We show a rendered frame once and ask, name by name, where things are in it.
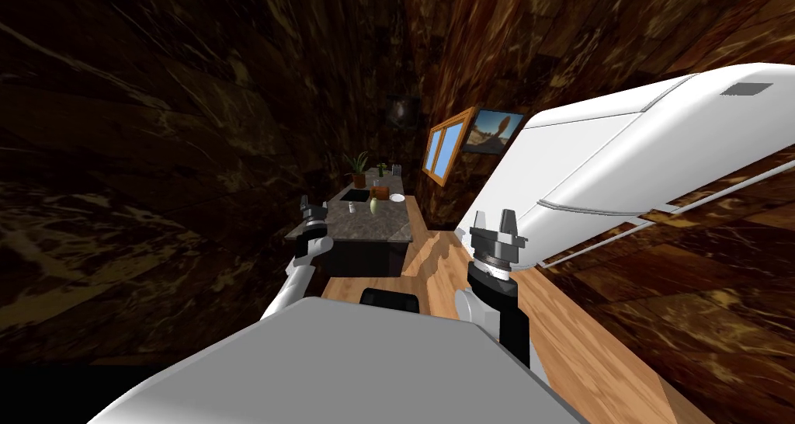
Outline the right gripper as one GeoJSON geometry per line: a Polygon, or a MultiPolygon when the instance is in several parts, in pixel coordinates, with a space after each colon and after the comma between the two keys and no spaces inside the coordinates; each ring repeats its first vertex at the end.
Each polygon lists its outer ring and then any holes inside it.
{"type": "Polygon", "coordinates": [[[506,266],[509,263],[518,264],[523,248],[528,242],[527,238],[519,236],[516,212],[503,209],[499,224],[499,231],[488,230],[487,214],[477,210],[474,226],[470,228],[470,245],[476,260],[487,262],[499,260],[498,265],[506,266]]]}

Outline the desert landscape wall picture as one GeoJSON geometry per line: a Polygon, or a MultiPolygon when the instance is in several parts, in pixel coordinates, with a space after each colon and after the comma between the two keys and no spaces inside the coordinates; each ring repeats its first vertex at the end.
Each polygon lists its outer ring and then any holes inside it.
{"type": "Polygon", "coordinates": [[[462,147],[464,153],[499,155],[522,125],[521,113],[480,109],[462,147]]]}

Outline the grey stone kitchen counter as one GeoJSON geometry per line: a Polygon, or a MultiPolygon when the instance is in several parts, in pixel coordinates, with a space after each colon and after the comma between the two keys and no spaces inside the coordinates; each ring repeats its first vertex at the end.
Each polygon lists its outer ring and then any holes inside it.
{"type": "MultiPolygon", "coordinates": [[[[374,163],[362,175],[363,188],[351,182],[326,202],[325,222],[334,245],[313,264],[330,277],[399,277],[413,240],[401,174],[374,163]]],[[[286,239],[296,239],[302,227],[286,239]]]]}

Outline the wooden framed window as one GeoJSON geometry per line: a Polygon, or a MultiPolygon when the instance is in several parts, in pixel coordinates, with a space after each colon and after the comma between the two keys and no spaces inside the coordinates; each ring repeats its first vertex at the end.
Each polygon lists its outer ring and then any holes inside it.
{"type": "Polygon", "coordinates": [[[438,186],[445,185],[477,110],[476,106],[472,106],[431,128],[422,171],[438,186]]]}

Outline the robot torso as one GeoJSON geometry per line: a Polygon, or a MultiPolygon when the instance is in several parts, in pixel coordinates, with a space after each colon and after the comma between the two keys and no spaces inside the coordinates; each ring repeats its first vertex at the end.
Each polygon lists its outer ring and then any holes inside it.
{"type": "Polygon", "coordinates": [[[486,328],[308,297],[88,424],[588,424],[486,328]]]}

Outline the white fridge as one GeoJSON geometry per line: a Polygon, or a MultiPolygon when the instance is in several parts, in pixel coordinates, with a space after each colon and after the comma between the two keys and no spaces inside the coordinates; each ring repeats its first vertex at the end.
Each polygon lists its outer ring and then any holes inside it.
{"type": "Polygon", "coordinates": [[[544,110],[529,119],[455,233],[477,210],[496,230],[516,212],[528,269],[640,216],[552,210],[653,210],[795,144],[795,65],[737,64],[544,110]]]}

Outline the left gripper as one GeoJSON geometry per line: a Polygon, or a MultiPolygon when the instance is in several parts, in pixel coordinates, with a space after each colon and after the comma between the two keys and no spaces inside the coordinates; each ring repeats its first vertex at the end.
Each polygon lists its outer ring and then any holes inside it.
{"type": "Polygon", "coordinates": [[[317,208],[310,208],[308,196],[300,198],[300,210],[302,211],[305,228],[325,228],[326,217],[328,214],[328,204],[323,203],[317,208]]]}

